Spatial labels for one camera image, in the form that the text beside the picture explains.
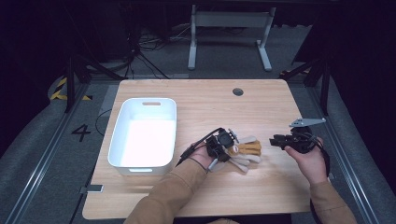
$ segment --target wooden table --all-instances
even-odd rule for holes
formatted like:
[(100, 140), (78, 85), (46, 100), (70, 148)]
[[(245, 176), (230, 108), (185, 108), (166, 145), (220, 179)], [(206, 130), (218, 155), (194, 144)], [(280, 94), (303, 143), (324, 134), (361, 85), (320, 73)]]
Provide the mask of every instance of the wooden table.
[[(236, 96), (233, 89), (244, 94)], [(178, 217), (281, 214), (309, 211), (309, 184), (296, 162), (279, 147), (274, 134), (290, 133), (289, 124), (300, 112), (283, 80), (180, 79), (125, 80), (120, 87), (106, 128), (92, 177), (104, 185), (89, 193), (83, 209), (87, 219), (124, 218), (148, 195), (160, 176), (120, 175), (107, 161), (111, 135), (122, 103), (135, 97), (166, 97), (177, 103), (177, 138), (173, 166), (194, 141), (222, 127), (238, 137), (256, 136), (262, 143), (262, 162), (250, 164), (245, 174), (226, 164), (208, 175)]]

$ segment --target beige sweater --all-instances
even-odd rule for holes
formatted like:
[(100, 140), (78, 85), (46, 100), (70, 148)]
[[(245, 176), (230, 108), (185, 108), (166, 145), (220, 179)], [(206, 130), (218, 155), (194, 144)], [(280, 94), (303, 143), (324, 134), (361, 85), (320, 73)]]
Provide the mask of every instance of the beige sweater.
[[(187, 159), (165, 175), (143, 198), (125, 223), (172, 223), (177, 212), (191, 199), (206, 179), (205, 169), (196, 161)], [(356, 223), (356, 220), (330, 182), (311, 186), (311, 199), (322, 223)], [(236, 223), (228, 219), (212, 222)]]

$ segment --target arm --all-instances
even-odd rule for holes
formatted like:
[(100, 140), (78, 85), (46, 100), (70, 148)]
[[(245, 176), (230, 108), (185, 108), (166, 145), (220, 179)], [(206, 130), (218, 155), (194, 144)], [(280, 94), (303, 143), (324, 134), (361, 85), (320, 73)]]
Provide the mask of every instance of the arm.
[(301, 154), (292, 147), (285, 147), (310, 184), (312, 204), (322, 223), (356, 223), (347, 204), (340, 197), (326, 175), (326, 166), (320, 149)]
[(125, 223), (172, 223), (206, 179), (206, 169), (212, 161), (205, 147), (197, 149), (140, 200)]

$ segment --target hand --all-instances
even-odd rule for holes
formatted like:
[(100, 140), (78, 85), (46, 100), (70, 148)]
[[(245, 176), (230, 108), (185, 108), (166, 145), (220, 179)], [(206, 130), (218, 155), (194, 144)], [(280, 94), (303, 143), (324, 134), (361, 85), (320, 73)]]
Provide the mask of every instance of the hand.
[(285, 151), (297, 161), (301, 173), (308, 179), (310, 185), (328, 181), (325, 161), (318, 147), (314, 147), (306, 154), (299, 153), (289, 146), (285, 147)]
[(206, 170), (209, 167), (210, 163), (214, 160), (214, 158), (210, 157), (207, 154), (205, 143), (200, 143), (194, 152), (189, 156), (189, 158), (195, 159), (198, 161)]

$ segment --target white plastic bin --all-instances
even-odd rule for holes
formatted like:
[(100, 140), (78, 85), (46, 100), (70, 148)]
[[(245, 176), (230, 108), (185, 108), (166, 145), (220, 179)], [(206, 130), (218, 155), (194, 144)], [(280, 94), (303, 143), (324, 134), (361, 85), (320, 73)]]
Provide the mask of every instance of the white plastic bin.
[(164, 175), (171, 168), (177, 106), (168, 98), (131, 98), (117, 117), (108, 162), (122, 175)]

